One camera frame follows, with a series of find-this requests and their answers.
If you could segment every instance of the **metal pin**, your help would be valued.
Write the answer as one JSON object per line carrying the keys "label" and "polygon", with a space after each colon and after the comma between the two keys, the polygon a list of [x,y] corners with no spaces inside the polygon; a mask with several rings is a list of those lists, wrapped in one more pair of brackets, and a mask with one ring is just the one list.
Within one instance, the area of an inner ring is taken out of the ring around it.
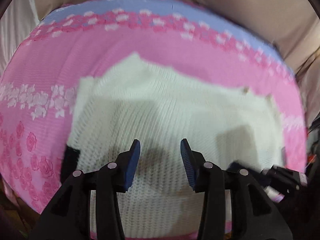
{"label": "metal pin", "polygon": [[249,172],[246,170],[246,169],[241,169],[239,171],[239,173],[242,175],[242,176],[247,176],[249,174]]}
{"label": "metal pin", "polygon": [[73,175],[74,177],[79,177],[81,174],[82,174],[82,171],[81,171],[81,170],[76,170],[76,171],[74,171],[74,172],[72,173],[72,175]]}
{"label": "metal pin", "polygon": [[117,167],[117,164],[116,164],[115,162],[111,162],[111,163],[108,163],[107,167],[108,167],[109,169],[114,169],[114,168]]}
{"label": "metal pin", "polygon": [[207,169],[211,169],[211,168],[213,167],[213,163],[211,163],[211,162],[205,162],[205,163],[203,164],[203,166],[204,166],[205,168],[207,168]]}

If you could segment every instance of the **knitted fabric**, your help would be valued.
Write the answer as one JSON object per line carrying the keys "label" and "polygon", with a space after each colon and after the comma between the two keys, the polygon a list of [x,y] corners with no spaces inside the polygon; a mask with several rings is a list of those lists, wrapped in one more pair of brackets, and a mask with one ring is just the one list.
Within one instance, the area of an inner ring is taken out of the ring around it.
{"label": "knitted fabric", "polygon": [[[101,78],[80,81],[68,139],[69,146],[81,151],[77,168],[98,170],[127,151],[134,139],[141,142],[133,185],[118,194],[126,237],[198,230],[204,195],[188,185],[180,155],[183,138],[222,169],[233,160],[257,168],[282,164],[280,115],[271,97],[206,84],[137,54]],[[94,198],[93,193],[93,228]]]}

